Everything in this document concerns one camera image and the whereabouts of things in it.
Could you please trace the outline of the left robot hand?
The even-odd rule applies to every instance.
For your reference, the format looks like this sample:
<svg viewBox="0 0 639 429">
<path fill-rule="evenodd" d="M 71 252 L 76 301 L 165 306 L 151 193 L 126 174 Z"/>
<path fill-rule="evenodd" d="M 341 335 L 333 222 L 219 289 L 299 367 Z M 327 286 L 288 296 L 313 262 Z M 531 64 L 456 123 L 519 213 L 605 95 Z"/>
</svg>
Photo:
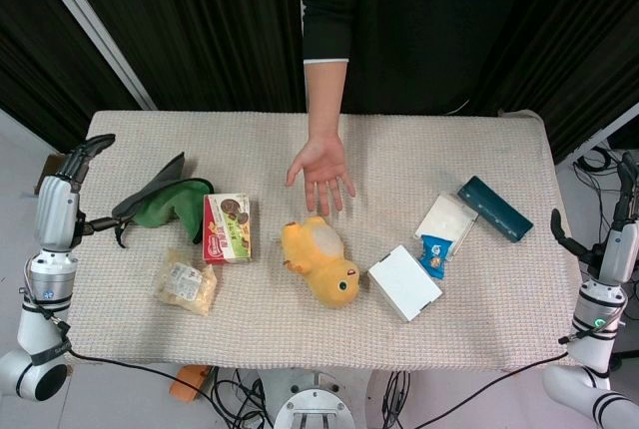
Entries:
<svg viewBox="0 0 639 429">
<path fill-rule="evenodd" d="M 69 252 L 84 236 L 124 223 L 121 217 L 111 216 L 86 221 L 79 209 L 80 189 L 90 162 L 115 140 L 115 134 L 86 140 L 64 158 L 53 175 L 44 178 L 36 209 L 35 238 L 46 252 Z"/>
</svg>

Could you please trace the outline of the person's open hand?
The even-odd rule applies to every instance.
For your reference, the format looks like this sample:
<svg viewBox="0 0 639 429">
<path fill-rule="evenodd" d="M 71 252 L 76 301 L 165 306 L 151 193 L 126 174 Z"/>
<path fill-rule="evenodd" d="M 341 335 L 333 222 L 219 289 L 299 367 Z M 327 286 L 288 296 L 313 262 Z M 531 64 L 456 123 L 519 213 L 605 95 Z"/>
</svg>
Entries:
<svg viewBox="0 0 639 429">
<path fill-rule="evenodd" d="M 293 159 L 286 186 L 291 187 L 299 173 L 304 176 L 304 191 L 309 212 L 329 215 L 329 201 L 340 212 L 343 209 L 341 189 L 354 198 L 355 188 L 348 174 L 343 143 L 335 132 L 310 135 Z"/>
</svg>

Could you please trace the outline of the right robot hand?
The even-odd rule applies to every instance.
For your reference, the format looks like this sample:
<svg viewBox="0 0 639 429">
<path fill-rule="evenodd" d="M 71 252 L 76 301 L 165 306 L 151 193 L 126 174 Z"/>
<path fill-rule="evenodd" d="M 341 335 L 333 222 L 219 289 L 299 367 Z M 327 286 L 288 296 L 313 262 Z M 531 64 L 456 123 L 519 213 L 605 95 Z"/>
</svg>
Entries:
<svg viewBox="0 0 639 429">
<path fill-rule="evenodd" d="M 639 220 L 632 219 L 630 208 L 639 179 L 639 165 L 625 152 L 617 165 L 620 180 L 619 200 L 607 239 L 591 249 L 565 234 L 558 209 L 551 214 L 550 229 L 557 242 L 588 265 L 589 274 L 602 284 L 618 286 L 628 281 L 639 252 Z"/>
</svg>

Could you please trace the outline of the person's forearm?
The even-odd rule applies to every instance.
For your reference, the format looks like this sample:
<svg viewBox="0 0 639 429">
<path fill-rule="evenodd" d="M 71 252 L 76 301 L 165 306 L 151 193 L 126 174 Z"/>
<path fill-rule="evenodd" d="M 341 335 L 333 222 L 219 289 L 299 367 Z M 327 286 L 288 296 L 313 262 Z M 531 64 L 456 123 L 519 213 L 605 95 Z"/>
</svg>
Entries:
<svg viewBox="0 0 639 429">
<path fill-rule="evenodd" d="M 347 60 L 305 63 L 311 140 L 337 136 L 346 71 Z"/>
</svg>

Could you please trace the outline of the robot base column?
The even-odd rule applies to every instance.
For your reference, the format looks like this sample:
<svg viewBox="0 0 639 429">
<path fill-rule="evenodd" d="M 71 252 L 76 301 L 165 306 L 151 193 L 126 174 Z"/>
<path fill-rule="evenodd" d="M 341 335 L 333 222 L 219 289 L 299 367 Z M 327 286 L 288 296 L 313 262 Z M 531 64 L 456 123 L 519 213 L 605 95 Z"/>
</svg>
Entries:
<svg viewBox="0 0 639 429">
<path fill-rule="evenodd" d="M 288 368 L 258 374 L 273 429 L 367 429 L 370 370 Z"/>
</svg>

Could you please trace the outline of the yellow plush duck toy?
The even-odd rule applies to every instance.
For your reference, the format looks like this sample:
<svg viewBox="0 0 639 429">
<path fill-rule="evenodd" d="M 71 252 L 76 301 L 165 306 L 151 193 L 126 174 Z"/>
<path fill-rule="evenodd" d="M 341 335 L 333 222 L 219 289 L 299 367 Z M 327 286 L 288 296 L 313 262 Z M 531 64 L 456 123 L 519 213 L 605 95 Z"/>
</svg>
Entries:
<svg viewBox="0 0 639 429">
<path fill-rule="evenodd" d="M 359 269 L 345 257 L 341 238 L 323 217 L 287 223 L 281 243 L 283 266 L 300 275 L 324 306 L 342 308 L 356 299 Z"/>
</svg>

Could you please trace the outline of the red green biscuit box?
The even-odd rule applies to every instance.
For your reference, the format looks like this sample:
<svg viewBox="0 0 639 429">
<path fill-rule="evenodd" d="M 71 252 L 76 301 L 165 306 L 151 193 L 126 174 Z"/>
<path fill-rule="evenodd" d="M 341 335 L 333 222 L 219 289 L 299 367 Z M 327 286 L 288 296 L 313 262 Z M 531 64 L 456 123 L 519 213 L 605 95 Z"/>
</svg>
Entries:
<svg viewBox="0 0 639 429">
<path fill-rule="evenodd" d="M 202 250 L 206 264 L 251 259 L 251 208 L 246 194 L 204 196 Z"/>
</svg>

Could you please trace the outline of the green grey cloth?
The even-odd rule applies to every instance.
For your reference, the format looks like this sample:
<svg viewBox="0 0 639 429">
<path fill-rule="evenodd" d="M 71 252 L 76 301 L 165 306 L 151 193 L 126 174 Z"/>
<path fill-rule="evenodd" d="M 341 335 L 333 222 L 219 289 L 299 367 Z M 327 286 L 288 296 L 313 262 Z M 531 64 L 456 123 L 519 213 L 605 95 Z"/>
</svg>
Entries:
<svg viewBox="0 0 639 429">
<path fill-rule="evenodd" d="M 202 241 L 204 197 L 212 195 L 215 189 L 206 179 L 183 178 L 185 162 L 185 154 L 178 154 L 143 188 L 113 208 L 112 217 L 120 221 L 114 228 L 120 248 L 126 248 L 124 232 L 130 224 L 156 228 L 175 217 L 182 223 L 193 244 Z"/>
</svg>

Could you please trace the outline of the dark teal case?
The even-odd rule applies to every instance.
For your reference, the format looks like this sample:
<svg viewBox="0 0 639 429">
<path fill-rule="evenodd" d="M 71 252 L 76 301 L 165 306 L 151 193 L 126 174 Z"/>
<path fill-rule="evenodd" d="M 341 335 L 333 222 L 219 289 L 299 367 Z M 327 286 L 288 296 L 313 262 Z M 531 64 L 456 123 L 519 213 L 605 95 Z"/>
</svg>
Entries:
<svg viewBox="0 0 639 429">
<path fill-rule="evenodd" d="M 477 176 L 465 183 L 457 195 L 511 242 L 521 241 L 533 229 L 528 218 Z"/>
</svg>

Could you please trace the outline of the white tissue pack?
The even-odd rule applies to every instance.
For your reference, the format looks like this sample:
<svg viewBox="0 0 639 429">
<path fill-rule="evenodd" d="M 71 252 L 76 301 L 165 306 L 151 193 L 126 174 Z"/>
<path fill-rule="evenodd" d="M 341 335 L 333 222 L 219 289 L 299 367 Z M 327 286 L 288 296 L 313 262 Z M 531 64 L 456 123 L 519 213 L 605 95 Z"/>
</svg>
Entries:
<svg viewBox="0 0 639 429">
<path fill-rule="evenodd" d="M 414 237 L 430 235 L 450 241 L 446 260 L 451 261 L 477 218 L 478 213 L 459 198 L 440 194 L 416 228 Z"/>
</svg>

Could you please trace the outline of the white cardboard box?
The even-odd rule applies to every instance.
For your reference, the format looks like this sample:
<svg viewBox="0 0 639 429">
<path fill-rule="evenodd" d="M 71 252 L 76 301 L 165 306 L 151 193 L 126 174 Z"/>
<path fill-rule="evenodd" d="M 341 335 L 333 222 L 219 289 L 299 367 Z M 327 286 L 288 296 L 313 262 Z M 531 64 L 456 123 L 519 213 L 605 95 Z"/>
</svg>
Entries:
<svg viewBox="0 0 639 429">
<path fill-rule="evenodd" d="M 404 322 L 416 319 L 442 296 L 441 289 L 401 244 L 376 262 L 367 274 Z"/>
</svg>

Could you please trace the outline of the blue snack packet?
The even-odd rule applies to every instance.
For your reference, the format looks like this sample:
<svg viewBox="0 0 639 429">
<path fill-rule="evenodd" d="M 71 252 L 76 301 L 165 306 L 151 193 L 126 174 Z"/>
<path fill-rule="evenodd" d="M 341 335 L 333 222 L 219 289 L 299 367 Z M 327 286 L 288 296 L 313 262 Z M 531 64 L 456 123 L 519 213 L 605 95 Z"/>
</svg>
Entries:
<svg viewBox="0 0 639 429">
<path fill-rule="evenodd" d="M 418 262 L 425 271 L 436 279 L 443 279 L 445 264 L 452 242 L 438 236 L 423 234 L 421 237 L 423 253 Z"/>
</svg>

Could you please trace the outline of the beige woven tablecloth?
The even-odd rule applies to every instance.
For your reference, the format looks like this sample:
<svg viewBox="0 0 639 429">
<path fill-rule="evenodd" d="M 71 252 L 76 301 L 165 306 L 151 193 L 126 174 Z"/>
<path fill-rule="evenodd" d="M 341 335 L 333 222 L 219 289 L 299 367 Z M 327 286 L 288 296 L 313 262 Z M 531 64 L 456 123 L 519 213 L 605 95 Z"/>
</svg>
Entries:
<svg viewBox="0 0 639 429">
<path fill-rule="evenodd" d="M 368 269 L 399 245 L 419 254 L 414 233 L 442 194 L 479 177 L 533 224 L 512 242 L 477 221 L 446 267 L 440 298 L 403 321 L 365 281 L 342 309 L 319 303 L 285 268 L 280 234 L 308 216 L 304 186 L 285 184 L 307 135 L 303 114 L 102 111 L 90 135 L 115 144 L 95 158 L 81 189 L 88 217 L 107 215 L 174 156 L 224 193 L 251 201 L 253 255 L 217 269 L 211 312 L 159 301 L 155 273 L 170 249 L 200 262 L 178 222 L 86 237 L 70 338 L 78 353 L 131 362 L 232 367 L 510 369 L 560 353 L 570 331 L 580 271 L 554 240 L 562 207 L 541 121 L 509 117 L 356 116 L 341 119 L 356 196 L 330 224 L 346 254 Z"/>
</svg>

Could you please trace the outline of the white metal pole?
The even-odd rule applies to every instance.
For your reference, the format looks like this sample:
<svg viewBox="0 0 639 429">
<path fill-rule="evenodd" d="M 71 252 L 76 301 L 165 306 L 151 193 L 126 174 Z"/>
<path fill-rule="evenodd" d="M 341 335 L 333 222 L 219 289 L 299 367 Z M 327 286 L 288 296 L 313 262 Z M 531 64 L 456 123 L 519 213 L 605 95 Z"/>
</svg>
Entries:
<svg viewBox="0 0 639 429">
<path fill-rule="evenodd" d="M 89 0 L 61 0 L 142 110 L 158 107 Z"/>
</svg>

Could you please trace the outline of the black curtain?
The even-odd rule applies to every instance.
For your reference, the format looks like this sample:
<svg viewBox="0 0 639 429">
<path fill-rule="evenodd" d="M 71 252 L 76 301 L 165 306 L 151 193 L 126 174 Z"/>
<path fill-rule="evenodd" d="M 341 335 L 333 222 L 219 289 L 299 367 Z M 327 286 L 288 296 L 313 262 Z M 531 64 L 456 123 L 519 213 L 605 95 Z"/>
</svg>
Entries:
<svg viewBox="0 0 639 429">
<path fill-rule="evenodd" d="M 89 0 L 161 110 L 300 112 L 302 0 Z M 639 0 L 514 0 L 470 106 L 532 110 L 555 159 L 639 103 Z"/>
</svg>

